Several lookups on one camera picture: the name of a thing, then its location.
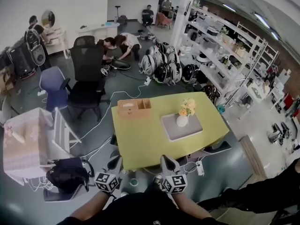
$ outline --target wooden box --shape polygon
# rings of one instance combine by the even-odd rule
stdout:
[[[140,118],[151,112],[150,99],[130,99],[118,101],[118,113],[123,118]]]

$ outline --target man sitting on floor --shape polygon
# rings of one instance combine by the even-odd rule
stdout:
[[[147,27],[153,23],[153,11],[151,10],[151,5],[147,6],[147,9],[142,11],[142,24]]]

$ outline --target round mirror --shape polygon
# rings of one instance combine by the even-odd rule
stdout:
[[[54,13],[50,10],[46,10],[42,15],[42,25],[46,28],[53,27],[55,23]]]

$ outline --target vase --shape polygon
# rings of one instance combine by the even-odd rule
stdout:
[[[176,119],[176,124],[181,128],[186,126],[188,124],[188,116],[179,115]]]

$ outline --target yellow table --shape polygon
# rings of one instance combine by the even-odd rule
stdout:
[[[178,113],[184,99],[194,98],[196,115],[203,127],[199,134],[170,142],[161,123],[164,115]],[[125,170],[157,165],[161,155],[175,159],[209,146],[228,132],[226,124],[203,92],[189,92],[150,98],[152,111],[147,118],[125,119],[112,108],[112,117]]]

